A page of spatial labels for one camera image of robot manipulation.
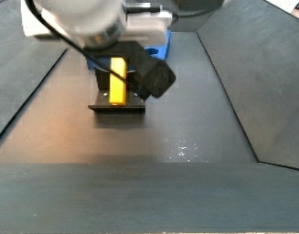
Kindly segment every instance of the blue object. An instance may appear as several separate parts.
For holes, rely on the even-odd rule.
[[[159,47],[151,47],[151,46],[144,47],[144,49],[148,51],[151,56],[160,60],[165,60],[167,57],[171,35],[172,35],[171,30],[167,30],[167,40],[164,45]],[[109,67],[109,58],[100,58],[100,62],[102,62]],[[89,59],[86,59],[86,67],[88,69],[98,68],[97,65],[94,65],[94,63]],[[133,68],[130,66],[128,67],[128,71],[133,71]]]

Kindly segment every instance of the black cable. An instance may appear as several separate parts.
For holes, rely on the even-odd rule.
[[[177,13],[171,10],[169,8],[164,8],[160,4],[149,3],[148,5],[144,5],[140,1],[136,3],[125,3],[125,13],[126,14],[137,14],[137,13],[159,13],[161,10],[168,11],[172,14],[172,24],[177,21]]]
[[[25,4],[28,6],[29,11],[32,12],[33,16],[38,20],[38,22],[45,26],[45,28],[49,30],[49,32],[60,38],[81,55],[88,58],[94,64],[109,74],[117,77],[118,80],[121,80],[124,83],[126,83],[125,78],[122,78],[112,69],[108,68],[108,66],[97,59],[94,58],[70,39],[68,39],[45,21],[45,19],[41,16],[41,13],[38,13],[36,9],[34,0],[25,0]]]
[[[173,23],[177,21],[179,18],[191,18],[191,17],[196,17],[196,16],[201,16],[204,14],[207,14],[208,12],[211,12],[213,9],[205,9],[205,10],[199,10],[199,11],[189,11],[189,12],[177,12],[175,10],[172,10],[169,7],[163,7],[163,10],[169,11],[173,15]]]

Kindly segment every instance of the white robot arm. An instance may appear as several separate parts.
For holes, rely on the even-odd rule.
[[[105,47],[113,41],[136,41],[141,46],[161,45],[173,17],[160,5],[125,4],[121,0],[36,0],[36,6],[60,33],[89,48]],[[141,12],[141,9],[152,9],[153,13]],[[25,36],[49,33],[30,14],[24,0],[21,22]]]

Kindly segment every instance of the black surface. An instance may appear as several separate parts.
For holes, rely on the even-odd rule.
[[[24,37],[20,1],[0,2],[0,133],[62,52]]]
[[[260,161],[299,168],[299,19],[232,0],[199,37]]]
[[[299,172],[269,165],[0,165],[0,233],[299,232]]]
[[[108,102],[108,90],[101,90],[97,92],[96,101],[93,105],[88,108],[94,112],[101,113],[144,113],[145,112],[145,102],[136,96],[132,91],[126,91],[125,105],[112,105]]]
[[[175,33],[177,81],[145,114],[96,115],[93,71],[73,50],[0,140],[0,163],[252,163],[253,154],[195,33]]]

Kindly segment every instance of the yellow block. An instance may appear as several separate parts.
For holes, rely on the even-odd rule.
[[[113,70],[125,79],[126,64],[122,58],[110,59],[110,70]],[[108,102],[112,105],[125,105],[125,83],[112,74],[109,74]]]

